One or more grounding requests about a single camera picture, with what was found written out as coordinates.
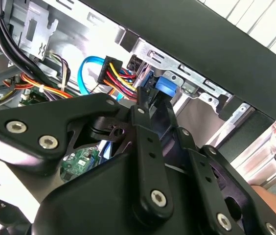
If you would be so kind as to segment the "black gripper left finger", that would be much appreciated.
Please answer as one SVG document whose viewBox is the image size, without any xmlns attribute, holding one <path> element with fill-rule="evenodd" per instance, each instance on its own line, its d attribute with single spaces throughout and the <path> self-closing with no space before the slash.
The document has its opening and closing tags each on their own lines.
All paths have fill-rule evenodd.
<svg viewBox="0 0 276 235">
<path fill-rule="evenodd" d="M 104 93 L 0 110 L 0 200 L 33 222 L 60 186 L 61 160 L 101 140 L 118 144 L 116 156 L 134 159 L 135 214 L 148 224 L 168 220 L 172 196 L 147 105 L 127 108 Z"/>
</svg>

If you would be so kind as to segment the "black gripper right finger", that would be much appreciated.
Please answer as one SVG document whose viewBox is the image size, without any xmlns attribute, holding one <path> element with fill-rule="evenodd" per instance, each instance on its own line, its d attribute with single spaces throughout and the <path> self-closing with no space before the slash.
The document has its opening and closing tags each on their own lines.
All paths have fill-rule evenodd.
<svg viewBox="0 0 276 235">
<path fill-rule="evenodd" d="M 210 145 L 197 148 L 169 101 L 156 110 L 165 163 L 189 176 L 197 235 L 276 235 L 276 210 Z"/>
</svg>

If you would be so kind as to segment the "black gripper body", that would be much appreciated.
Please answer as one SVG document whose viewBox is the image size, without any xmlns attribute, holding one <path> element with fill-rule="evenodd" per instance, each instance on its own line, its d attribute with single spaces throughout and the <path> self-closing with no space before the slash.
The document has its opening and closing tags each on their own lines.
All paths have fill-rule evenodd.
<svg viewBox="0 0 276 235">
<path fill-rule="evenodd" d="M 189 176 L 161 153 L 117 156 L 53 191 L 34 235 L 196 235 Z"/>
</svg>

